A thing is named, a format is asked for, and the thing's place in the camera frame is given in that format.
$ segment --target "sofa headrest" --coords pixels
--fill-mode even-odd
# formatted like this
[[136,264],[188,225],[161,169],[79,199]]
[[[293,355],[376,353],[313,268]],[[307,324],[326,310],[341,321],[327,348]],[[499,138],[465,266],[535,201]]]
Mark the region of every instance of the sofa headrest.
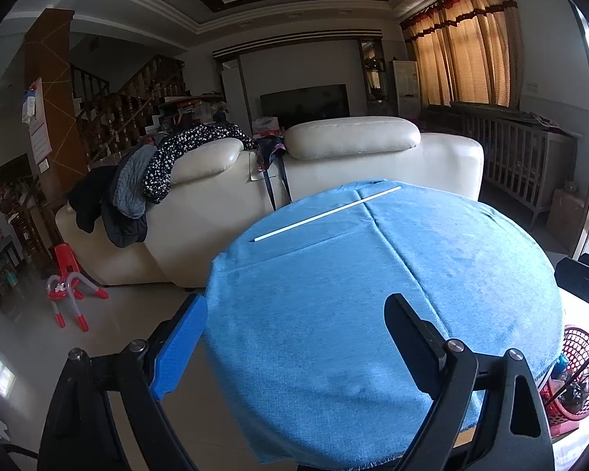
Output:
[[195,181],[222,173],[233,165],[244,146],[236,138],[223,138],[186,152],[174,164],[170,184]]
[[293,125],[284,140],[292,157],[320,159],[412,149],[421,142],[421,133],[412,122],[396,117],[349,117]]

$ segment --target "white stick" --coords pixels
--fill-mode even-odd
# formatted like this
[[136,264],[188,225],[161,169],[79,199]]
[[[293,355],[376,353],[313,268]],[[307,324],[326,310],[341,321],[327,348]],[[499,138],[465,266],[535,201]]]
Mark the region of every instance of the white stick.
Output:
[[354,205],[358,205],[358,204],[364,203],[366,201],[373,200],[374,198],[377,198],[378,196],[388,195],[388,193],[396,192],[397,190],[400,190],[400,189],[401,189],[401,186],[395,186],[394,188],[391,188],[390,190],[386,190],[384,192],[377,193],[377,195],[371,195],[371,196],[367,196],[367,198],[363,198],[358,201],[353,201],[351,203],[348,203],[347,205],[343,205],[342,207],[338,207],[337,209],[332,209],[330,211],[319,214],[318,216],[312,216],[311,218],[308,218],[303,221],[299,221],[298,223],[293,223],[292,225],[284,226],[284,228],[280,228],[279,230],[275,230],[274,232],[260,235],[259,237],[256,237],[255,239],[253,239],[253,242],[257,242],[259,240],[266,239],[267,237],[276,236],[277,234],[281,234],[281,232],[285,232],[286,230],[291,230],[293,228],[296,228],[297,226],[305,225],[305,223],[309,223],[311,221],[320,220],[321,218],[324,218],[325,216],[329,216],[330,214],[335,214],[336,212],[344,211],[345,209],[349,209],[350,207],[353,207]]

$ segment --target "blue gripper pad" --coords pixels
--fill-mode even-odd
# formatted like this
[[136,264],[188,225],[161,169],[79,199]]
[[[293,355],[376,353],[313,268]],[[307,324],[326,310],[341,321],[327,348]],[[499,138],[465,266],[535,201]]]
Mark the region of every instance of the blue gripper pad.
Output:
[[197,295],[155,358],[151,393],[160,401],[174,391],[207,323],[207,301]]

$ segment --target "round table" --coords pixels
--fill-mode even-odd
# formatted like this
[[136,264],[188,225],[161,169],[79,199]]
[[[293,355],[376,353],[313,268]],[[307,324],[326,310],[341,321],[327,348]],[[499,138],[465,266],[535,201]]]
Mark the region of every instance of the round table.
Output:
[[[253,241],[394,186],[401,189]],[[384,302],[395,292],[474,352],[521,349],[535,377],[560,352],[550,262],[495,209],[394,181],[310,196],[222,252],[205,294],[205,343],[260,460],[365,469],[406,450],[432,402],[386,329]],[[464,428],[480,407],[474,394]]]

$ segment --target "metal screw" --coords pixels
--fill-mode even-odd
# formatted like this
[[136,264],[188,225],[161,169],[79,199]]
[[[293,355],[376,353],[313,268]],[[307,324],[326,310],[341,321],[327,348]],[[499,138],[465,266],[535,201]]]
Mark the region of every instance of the metal screw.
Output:
[[447,342],[447,348],[452,352],[462,352],[465,350],[465,344],[453,338]]
[[142,352],[144,349],[146,349],[146,341],[145,340],[133,340],[130,344],[129,344],[129,350],[131,352]]
[[508,355],[515,361],[521,361],[524,358],[524,355],[518,349],[510,349]]
[[72,361],[79,361],[83,357],[83,349],[75,347],[68,352],[68,359]]

